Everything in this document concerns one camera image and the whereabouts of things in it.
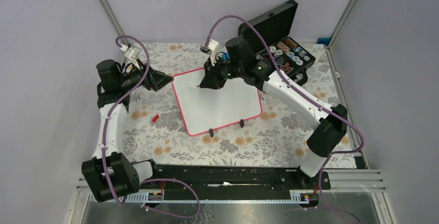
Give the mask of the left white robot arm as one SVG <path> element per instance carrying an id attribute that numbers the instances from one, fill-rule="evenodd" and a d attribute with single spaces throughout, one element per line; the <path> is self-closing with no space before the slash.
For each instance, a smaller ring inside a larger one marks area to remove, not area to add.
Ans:
<path id="1" fill-rule="evenodd" d="M 112 59 L 96 66 L 100 77 L 97 85 L 100 130 L 92 158 L 82 163 L 81 173 L 97 202 L 123 203 L 128 195 L 139 191 L 141 183 L 147 188 L 160 183 L 161 175 L 153 159 L 130 162 L 123 154 L 123 128 L 128 117 L 130 90 L 139 85 L 158 91 L 170 84 L 173 77 L 147 69 L 142 62 L 139 66 L 127 72 Z"/>

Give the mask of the blue object behind frame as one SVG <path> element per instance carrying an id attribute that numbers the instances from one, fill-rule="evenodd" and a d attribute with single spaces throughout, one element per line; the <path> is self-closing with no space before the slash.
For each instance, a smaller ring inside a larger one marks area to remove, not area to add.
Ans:
<path id="1" fill-rule="evenodd" d="M 325 46 L 328 46 L 330 44 L 330 42 L 331 42 L 331 38 L 318 38 L 316 40 L 317 44 L 323 44 Z"/>

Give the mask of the open black chip case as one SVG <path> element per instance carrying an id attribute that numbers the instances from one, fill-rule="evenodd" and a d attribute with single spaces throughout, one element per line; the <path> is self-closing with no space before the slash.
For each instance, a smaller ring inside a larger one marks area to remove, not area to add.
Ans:
<path id="1" fill-rule="evenodd" d="M 289 37 L 297 8 L 295 0 L 288 0 L 248 22 L 264 39 L 279 69 L 302 86 L 308 81 L 306 72 L 314 64 L 315 56 Z"/>

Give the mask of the pink framed whiteboard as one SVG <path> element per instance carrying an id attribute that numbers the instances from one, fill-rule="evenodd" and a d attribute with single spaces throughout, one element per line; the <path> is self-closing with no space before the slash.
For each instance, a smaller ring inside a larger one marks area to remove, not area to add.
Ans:
<path id="1" fill-rule="evenodd" d="M 227 80 L 221 89 L 189 89 L 199 85 L 204 69 L 175 75 L 172 82 L 183 124 L 189 136 L 197 136 L 262 114 L 259 90 L 241 78 Z"/>

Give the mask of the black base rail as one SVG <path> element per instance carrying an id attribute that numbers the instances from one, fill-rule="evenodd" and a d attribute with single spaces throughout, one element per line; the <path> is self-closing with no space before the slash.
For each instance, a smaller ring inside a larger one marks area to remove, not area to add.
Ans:
<path id="1" fill-rule="evenodd" d="M 291 191 L 314 195 L 331 188 L 328 174 L 308 177 L 296 168 L 159 165 L 153 182 L 165 200 L 193 200 L 191 189 L 207 201 L 286 201 Z"/>

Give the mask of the red marker cap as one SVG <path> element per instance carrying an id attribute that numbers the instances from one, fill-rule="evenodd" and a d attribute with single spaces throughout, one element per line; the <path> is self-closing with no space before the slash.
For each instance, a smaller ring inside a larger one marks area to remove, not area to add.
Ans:
<path id="1" fill-rule="evenodd" d="M 158 114 L 155 115 L 152 119 L 152 122 L 155 123 L 158 120 L 158 118 L 159 118 L 159 115 Z"/>

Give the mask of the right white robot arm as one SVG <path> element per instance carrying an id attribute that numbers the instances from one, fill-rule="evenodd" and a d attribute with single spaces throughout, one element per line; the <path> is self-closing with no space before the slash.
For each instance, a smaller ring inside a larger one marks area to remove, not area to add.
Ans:
<path id="1" fill-rule="evenodd" d="M 266 56 L 255 55 L 250 44 L 240 37 L 227 41 L 226 50 L 226 57 L 220 57 L 219 43 L 212 39 L 200 46 L 208 58 L 199 87 L 221 89 L 227 80 L 240 78 L 302 117 L 313 133 L 307 140 L 310 152 L 299 167 L 297 182 L 302 188 L 311 188 L 317 183 L 318 172 L 347 133 L 347 109 L 341 104 L 333 107 L 304 90 L 279 67 L 271 52 Z"/>

